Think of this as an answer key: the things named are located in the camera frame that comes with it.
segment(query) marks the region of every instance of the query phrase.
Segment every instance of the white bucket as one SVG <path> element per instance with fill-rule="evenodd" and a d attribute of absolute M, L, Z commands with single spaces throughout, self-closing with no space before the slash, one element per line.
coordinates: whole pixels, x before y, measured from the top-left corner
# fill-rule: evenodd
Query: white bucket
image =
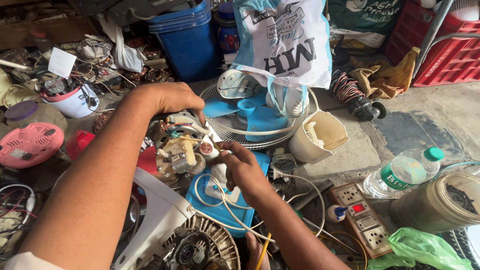
<path fill-rule="evenodd" d="M 70 118 L 82 118 L 96 110 L 100 103 L 95 92 L 90 89 L 88 85 L 83 85 L 82 89 L 84 91 L 78 89 L 73 95 L 61 101 L 49 102 L 44 98 L 42 98 L 42 100 L 45 103 L 52 104 L 56 109 Z M 95 99 L 95 106 L 90 104 L 90 108 L 88 107 L 88 97 Z"/>

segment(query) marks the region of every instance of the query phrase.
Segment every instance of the plastic bottle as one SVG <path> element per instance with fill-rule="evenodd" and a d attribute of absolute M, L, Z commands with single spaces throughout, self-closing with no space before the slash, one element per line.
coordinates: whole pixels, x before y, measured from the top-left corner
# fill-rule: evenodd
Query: plastic bottle
<path fill-rule="evenodd" d="M 366 195 L 383 199 L 434 177 L 444 153 L 437 147 L 401 152 L 363 182 Z"/>
<path fill-rule="evenodd" d="M 345 219 L 345 211 L 348 207 L 341 207 L 337 204 L 330 206 L 327 209 L 327 217 L 330 222 L 340 222 Z"/>
<path fill-rule="evenodd" d="M 34 36 L 33 41 L 35 42 L 38 50 L 41 53 L 47 52 L 53 48 L 55 45 L 53 41 L 47 38 L 47 34 L 42 30 L 30 30 L 30 33 Z"/>

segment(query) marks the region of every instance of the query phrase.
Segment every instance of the red plastic crate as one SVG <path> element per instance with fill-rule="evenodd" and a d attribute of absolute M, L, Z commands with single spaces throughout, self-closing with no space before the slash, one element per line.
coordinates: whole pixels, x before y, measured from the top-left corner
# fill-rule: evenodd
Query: red plastic crate
<path fill-rule="evenodd" d="M 407 2 L 385 47 L 396 65 L 412 47 L 420 47 L 435 13 Z M 462 21 L 447 14 L 437 37 L 450 33 L 480 33 L 480 21 Z M 435 44 L 420 66 L 413 86 L 434 86 L 480 80 L 480 39 L 449 38 Z"/>

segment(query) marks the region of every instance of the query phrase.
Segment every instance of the green plastic bag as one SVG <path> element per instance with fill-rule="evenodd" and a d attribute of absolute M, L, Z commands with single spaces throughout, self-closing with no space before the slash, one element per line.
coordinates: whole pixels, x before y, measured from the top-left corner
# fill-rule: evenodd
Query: green plastic bag
<path fill-rule="evenodd" d="M 415 261 L 439 270 L 471 270 L 468 259 L 461 259 L 444 239 L 413 228 L 400 228 L 388 241 L 393 253 L 368 261 L 368 270 L 382 270 L 391 266 L 413 267 Z"/>

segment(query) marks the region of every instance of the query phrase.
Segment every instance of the purple lid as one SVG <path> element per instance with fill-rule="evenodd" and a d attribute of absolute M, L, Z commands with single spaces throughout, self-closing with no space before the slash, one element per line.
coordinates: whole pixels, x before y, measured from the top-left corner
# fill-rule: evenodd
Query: purple lid
<path fill-rule="evenodd" d="M 222 19 L 235 19 L 233 14 L 233 1 L 228 1 L 218 7 L 218 15 Z"/>
<path fill-rule="evenodd" d="M 38 104 L 33 100 L 26 100 L 11 106 L 5 112 L 5 117 L 10 121 L 20 121 L 30 117 L 36 110 Z"/>

